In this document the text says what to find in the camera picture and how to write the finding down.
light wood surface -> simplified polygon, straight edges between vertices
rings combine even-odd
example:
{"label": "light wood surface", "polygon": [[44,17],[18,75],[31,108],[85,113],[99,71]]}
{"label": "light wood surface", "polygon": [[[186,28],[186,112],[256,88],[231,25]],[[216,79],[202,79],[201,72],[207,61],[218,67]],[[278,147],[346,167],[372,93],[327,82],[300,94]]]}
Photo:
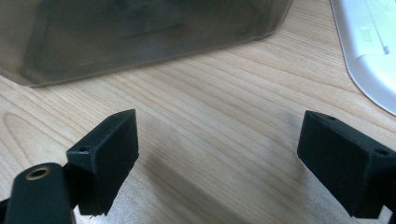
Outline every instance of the light wood surface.
{"label": "light wood surface", "polygon": [[140,158],[107,217],[78,223],[386,223],[350,218],[296,156],[305,110],[396,148],[396,118],[354,85],[328,0],[271,36],[43,88],[0,77],[0,200],[32,165],[136,109]]}

wood grain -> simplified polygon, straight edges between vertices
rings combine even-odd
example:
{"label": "wood grain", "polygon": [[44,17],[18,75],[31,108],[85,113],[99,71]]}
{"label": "wood grain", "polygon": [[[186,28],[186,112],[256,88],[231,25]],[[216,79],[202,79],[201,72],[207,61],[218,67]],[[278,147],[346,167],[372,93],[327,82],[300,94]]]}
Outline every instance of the wood grain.
{"label": "wood grain", "polygon": [[141,156],[108,216],[78,223],[388,221],[350,218],[296,156],[307,109],[396,148],[396,118],[347,74],[327,0],[295,0],[276,33],[239,46],[42,88],[0,77],[0,90],[0,199],[135,108]]}

